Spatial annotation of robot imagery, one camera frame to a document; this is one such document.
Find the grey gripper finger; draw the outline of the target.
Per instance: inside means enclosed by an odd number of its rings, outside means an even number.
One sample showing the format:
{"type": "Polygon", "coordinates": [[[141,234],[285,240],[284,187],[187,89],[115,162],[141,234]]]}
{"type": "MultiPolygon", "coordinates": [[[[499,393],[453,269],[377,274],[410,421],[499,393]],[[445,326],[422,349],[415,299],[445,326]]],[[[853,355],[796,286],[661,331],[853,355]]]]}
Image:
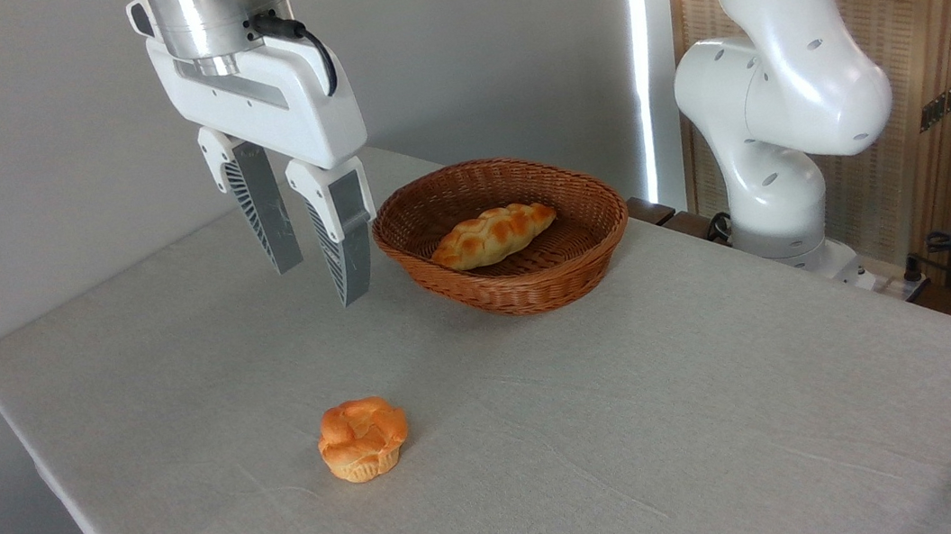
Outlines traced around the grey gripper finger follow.
{"type": "Polygon", "coordinates": [[[340,302],[350,306],[370,287],[370,222],[376,217],[362,160],[322,169],[292,160],[288,185],[305,201],[340,302]]]}
{"type": "Polygon", "coordinates": [[[236,201],[278,274],[303,260],[267,152],[254,142],[201,127],[196,144],[218,190],[236,201]]]}

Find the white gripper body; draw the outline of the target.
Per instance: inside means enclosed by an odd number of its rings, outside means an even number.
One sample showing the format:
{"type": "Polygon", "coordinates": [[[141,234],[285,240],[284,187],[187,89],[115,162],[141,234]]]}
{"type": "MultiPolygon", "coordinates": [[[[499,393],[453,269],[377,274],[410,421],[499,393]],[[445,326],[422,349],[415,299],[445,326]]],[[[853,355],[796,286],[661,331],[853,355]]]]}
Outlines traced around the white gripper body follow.
{"type": "Polygon", "coordinates": [[[366,144],[347,74],[289,0],[132,0],[132,29],[184,119],[330,169],[366,144]]]}

